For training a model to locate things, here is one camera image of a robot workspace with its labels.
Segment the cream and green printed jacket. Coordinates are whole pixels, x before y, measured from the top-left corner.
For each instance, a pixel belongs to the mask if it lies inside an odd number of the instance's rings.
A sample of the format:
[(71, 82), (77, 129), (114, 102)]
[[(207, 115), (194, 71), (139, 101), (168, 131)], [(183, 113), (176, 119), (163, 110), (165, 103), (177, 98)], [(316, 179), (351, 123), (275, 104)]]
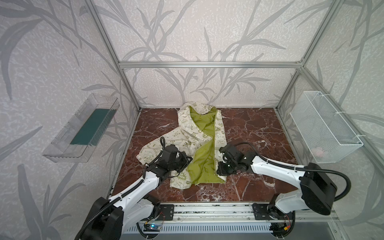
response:
[(192, 185), (226, 183), (227, 178), (217, 174), (222, 162), (219, 149), (227, 145), (222, 112), (214, 106), (188, 102), (178, 110), (178, 123), (163, 136), (166, 143), (193, 160), (180, 174), (172, 172), (170, 187), (184, 190)]

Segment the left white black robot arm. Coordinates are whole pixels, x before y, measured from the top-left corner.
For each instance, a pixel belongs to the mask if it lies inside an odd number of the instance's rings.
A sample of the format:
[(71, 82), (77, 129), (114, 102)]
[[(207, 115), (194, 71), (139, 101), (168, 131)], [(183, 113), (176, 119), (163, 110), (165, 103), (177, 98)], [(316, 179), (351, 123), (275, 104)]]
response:
[(175, 171), (180, 174), (193, 158), (175, 145), (162, 147), (133, 184), (110, 197), (97, 199), (75, 236), (76, 240), (118, 240), (123, 232), (140, 220), (156, 214), (157, 202), (148, 194)]

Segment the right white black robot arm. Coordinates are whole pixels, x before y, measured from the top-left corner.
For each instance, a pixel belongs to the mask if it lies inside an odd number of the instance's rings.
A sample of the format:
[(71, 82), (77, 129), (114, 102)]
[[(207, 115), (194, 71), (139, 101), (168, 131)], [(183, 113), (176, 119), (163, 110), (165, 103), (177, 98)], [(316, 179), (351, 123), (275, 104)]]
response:
[(247, 153), (237, 149), (237, 145), (227, 144), (219, 149), (222, 161), (219, 162), (219, 176), (236, 175), (248, 172), (280, 180), (295, 187), (295, 191), (276, 194), (265, 214), (279, 219), (298, 210), (312, 210), (328, 216), (334, 202), (344, 198), (352, 188), (350, 178), (338, 171), (322, 169), (319, 165), (292, 165), (268, 159), (255, 148)]

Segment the small green lit circuit board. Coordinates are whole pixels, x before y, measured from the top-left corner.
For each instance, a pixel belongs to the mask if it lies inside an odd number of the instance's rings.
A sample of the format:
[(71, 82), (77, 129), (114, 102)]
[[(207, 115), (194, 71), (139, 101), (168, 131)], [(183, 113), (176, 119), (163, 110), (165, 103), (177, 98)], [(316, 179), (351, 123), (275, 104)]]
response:
[(143, 225), (143, 232), (160, 232), (162, 230), (163, 223), (160, 222), (154, 222), (154, 223), (149, 223), (146, 222)]

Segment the pink object in basket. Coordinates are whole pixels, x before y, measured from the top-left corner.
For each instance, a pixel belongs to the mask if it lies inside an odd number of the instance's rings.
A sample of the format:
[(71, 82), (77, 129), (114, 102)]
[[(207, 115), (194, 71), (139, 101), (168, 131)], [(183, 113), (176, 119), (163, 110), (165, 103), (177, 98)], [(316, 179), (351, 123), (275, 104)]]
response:
[(323, 159), (326, 155), (326, 151), (321, 148), (321, 147), (317, 147), (317, 148), (313, 148), (311, 149), (311, 152), (313, 154), (313, 156), (316, 158), (316, 159)]

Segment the green mat in tray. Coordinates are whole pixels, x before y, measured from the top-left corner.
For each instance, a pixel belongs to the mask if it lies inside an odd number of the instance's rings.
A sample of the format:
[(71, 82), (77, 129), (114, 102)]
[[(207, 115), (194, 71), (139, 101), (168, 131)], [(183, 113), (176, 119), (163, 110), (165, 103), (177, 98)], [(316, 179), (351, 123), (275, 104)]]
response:
[(71, 141), (71, 145), (89, 145), (107, 116), (108, 109), (95, 109)]

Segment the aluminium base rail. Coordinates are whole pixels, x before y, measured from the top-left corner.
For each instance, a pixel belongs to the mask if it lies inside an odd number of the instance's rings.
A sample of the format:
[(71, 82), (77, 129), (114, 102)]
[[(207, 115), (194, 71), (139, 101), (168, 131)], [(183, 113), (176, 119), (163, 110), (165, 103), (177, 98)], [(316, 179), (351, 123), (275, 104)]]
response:
[(174, 205), (171, 224), (278, 222), (267, 213), (268, 202), (196, 202)]

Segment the clear plastic wall tray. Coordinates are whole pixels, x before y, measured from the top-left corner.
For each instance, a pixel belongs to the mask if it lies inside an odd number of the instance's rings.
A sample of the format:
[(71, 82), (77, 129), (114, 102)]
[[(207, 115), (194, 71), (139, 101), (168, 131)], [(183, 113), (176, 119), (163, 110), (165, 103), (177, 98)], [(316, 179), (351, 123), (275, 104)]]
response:
[(87, 163), (119, 107), (117, 97), (90, 94), (42, 155), (54, 163)]

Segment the aluminium cage frame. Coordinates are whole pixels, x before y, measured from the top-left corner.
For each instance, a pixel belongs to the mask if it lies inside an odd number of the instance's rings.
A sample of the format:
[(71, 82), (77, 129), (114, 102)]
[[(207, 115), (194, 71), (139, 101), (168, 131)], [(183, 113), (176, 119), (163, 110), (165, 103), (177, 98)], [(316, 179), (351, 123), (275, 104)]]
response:
[(255, 36), (246, 32), (228, 49), (213, 53), (208, 48), (206, 61), (189, 61), (174, 58), (162, 61), (160, 53), (134, 49), (130, 56), (142, 53), (141, 61), (130, 58), (120, 60), (112, 45), (110, 36), (103, 25), (102, 16), (132, 28), (125, 9), (120, 1), (112, 1), (103, 9), (94, 1), (86, 1), (86, 10), (90, 12), (105, 42), (112, 62), (120, 77), (126, 82), (127, 70), (139, 69), (201, 69), (205, 71), (204, 84), (215, 73), (220, 73), (223, 81), (221, 91), (232, 87), (230, 72), (235, 69), (294, 69), (294, 75), (277, 99), (277, 110), (288, 136), (292, 140), (294, 152), (301, 160), (314, 160), (314, 153), (305, 145), (305, 138), (299, 132), (296, 121), (288, 116), (299, 97), (297, 87), (299, 78), (320, 91), (336, 108), (336, 115), (345, 119), (354, 131), (362, 147), (341, 162), (345, 170), (354, 170), (361, 175), (349, 203), (340, 207), (339, 213), (347, 227), (368, 224), (376, 228), (384, 226), (384, 3), (383, 1), (321, 1), (301, 11), (307, 19), (318, 12), (325, 17), (317, 29), (301, 60), (296, 62), (263, 62), (256, 57), (250, 61), (237, 61), (235, 55), (251, 44)]

